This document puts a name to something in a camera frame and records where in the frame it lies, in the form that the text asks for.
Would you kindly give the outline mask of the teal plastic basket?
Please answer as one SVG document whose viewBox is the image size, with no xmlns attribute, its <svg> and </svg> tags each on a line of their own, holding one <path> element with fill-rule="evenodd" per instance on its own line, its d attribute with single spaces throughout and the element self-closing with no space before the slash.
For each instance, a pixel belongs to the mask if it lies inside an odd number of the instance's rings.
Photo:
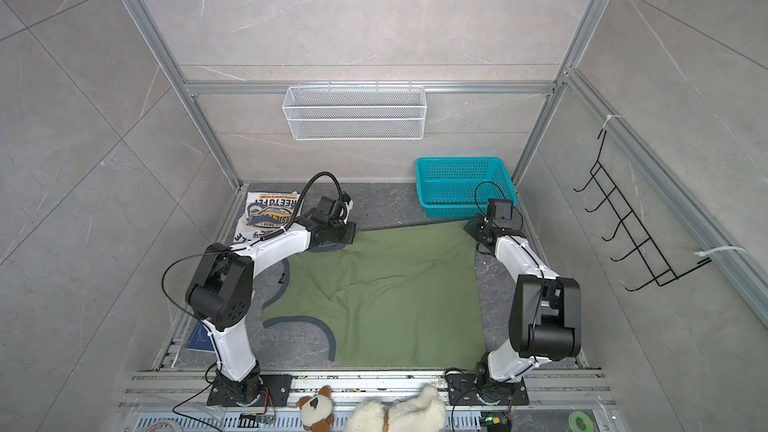
<svg viewBox="0 0 768 432">
<path fill-rule="evenodd" d="M 504 162 L 495 157 L 425 157 L 415 163 L 417 195 L 429 218 L 471 218 L 489 199 L 518 198 Z"/>
</svg>

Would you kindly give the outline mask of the white navy-trimmed tank top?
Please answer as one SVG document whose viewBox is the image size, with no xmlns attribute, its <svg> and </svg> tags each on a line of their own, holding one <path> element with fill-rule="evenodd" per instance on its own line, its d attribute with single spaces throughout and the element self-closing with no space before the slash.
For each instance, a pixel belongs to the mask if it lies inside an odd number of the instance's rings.
<svg viewBox="0 0 768 432">
<path fill-rule="evenodd" d="M 287 224 L 298 198 L 297 192 L 248 192 L 232 242 L 250 243 Z"/>
</svg>

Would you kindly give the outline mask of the green tank top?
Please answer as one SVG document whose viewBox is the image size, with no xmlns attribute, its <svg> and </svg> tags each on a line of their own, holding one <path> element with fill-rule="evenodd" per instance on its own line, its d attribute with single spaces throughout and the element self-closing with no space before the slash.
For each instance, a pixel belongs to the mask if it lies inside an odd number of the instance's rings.
<svg viewBox="0 0 768 432">
<path fill-rule="evenodd" d="M 341 366 L 468 369 L 486 351 L 475 262 L 460 222 L 359 231 L 285 259 L 263 325 L 319 327 Z"/>
</svg>

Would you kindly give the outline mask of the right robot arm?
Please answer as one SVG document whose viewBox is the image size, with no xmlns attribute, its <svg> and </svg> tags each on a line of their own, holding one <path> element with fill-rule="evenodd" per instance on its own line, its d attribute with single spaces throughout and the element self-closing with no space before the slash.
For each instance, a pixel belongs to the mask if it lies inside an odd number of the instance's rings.
<svg viewBox="0 0 768 432">
<path fill-rule="evenodd" d="M 476 249 L 504 266 L 515 289 L 507 324 L 508 338 L 486 353 L 476 368 L 479 393 L 512 388 L 544 364 L 575 358 L 582 349 L 581 289 L 560 276 L 533 251 L 522 219 L 499 185 L 480 182 L 473 191 L 478 213 L 464 230 Z"/>
</svg>

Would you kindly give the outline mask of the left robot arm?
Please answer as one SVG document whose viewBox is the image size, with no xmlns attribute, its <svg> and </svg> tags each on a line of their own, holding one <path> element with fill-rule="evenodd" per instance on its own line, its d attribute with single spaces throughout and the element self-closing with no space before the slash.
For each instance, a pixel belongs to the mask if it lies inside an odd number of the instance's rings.
<svg viewBox="0 0 768 432">
<path fill-rule="evenodd" d="M 286 224 L 257 239 L 225 246 L 209 245 L 185 294 L 173 305 L 205 328 L 216 353 L 214 387 L 238 404 L 251 404 L 261 393 L 260 367 L 247 331 L 253 280 L 269 267 L 312 248 L 353 242 L 350 196 L 330 172 L 315 174 L 302 189 Z"/>
</svg>

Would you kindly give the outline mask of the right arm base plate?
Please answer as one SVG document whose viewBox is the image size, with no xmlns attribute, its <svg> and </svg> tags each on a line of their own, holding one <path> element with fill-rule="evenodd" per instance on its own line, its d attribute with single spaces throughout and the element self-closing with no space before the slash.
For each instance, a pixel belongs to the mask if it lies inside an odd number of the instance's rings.
<svg viewBox="0 0 768 432">
<path fill-rule="evenodd" d="M 525 383 L 481 380 L 474 373 L 449 370 L 444 375 L 451 406 L 521 407 L 530 404 Z"/>
</svg>

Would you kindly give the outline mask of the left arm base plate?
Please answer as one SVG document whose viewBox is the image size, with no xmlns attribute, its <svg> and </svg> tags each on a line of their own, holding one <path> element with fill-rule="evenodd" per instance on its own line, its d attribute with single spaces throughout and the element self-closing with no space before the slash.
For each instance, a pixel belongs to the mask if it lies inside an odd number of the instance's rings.
<svg viewBox="0 0 768 432">
<path fill-rule="evenodd" d="M 293 376 L 249 375 L 243 381 L 235 382 L 218 375 L 212 383 L 206 404 L 222 407 L 284 407 L 288 403 Z"/>
</svg>

